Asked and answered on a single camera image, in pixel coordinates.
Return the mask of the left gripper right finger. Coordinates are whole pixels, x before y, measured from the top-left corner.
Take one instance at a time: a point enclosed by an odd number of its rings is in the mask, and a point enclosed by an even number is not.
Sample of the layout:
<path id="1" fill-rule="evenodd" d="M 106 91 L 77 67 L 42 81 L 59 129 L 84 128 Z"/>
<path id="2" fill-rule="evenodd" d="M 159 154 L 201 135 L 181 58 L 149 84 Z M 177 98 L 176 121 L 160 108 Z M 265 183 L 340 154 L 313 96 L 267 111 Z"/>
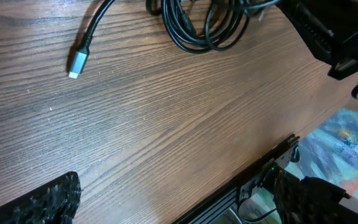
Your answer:
<path id="1" fill-rule="evenodd" d="M 317 177 L 300 180 L 280 170 L 273 196 L 282 223 L 358 224 L 358 213 L 340 204 L 351 198 L 346 190 Z"/>

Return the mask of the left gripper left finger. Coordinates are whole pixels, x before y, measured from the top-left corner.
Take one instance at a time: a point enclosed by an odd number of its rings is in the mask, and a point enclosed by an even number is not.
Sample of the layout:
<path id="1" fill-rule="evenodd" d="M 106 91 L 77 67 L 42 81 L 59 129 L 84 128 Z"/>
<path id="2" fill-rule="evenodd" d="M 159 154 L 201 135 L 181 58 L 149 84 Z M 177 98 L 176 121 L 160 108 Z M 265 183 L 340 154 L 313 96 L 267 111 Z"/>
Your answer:
<path id="1" fill-rule="evenodd" d="M 80 197 L 78 174 L 67 172 L 0 206 L 0 224 L 72 224 Z"/>

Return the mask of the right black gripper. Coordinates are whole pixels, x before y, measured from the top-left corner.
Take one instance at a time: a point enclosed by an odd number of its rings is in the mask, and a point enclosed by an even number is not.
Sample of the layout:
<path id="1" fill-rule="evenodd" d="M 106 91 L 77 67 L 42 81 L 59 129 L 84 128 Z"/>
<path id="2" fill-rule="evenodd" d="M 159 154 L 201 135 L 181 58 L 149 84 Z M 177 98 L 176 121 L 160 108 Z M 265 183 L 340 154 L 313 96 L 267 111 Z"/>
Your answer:
<path id="1" fill-rule="evenodd" d="M 337 80 L 358 72 L 358 1 L 282 0 L 277 7 Z"/>

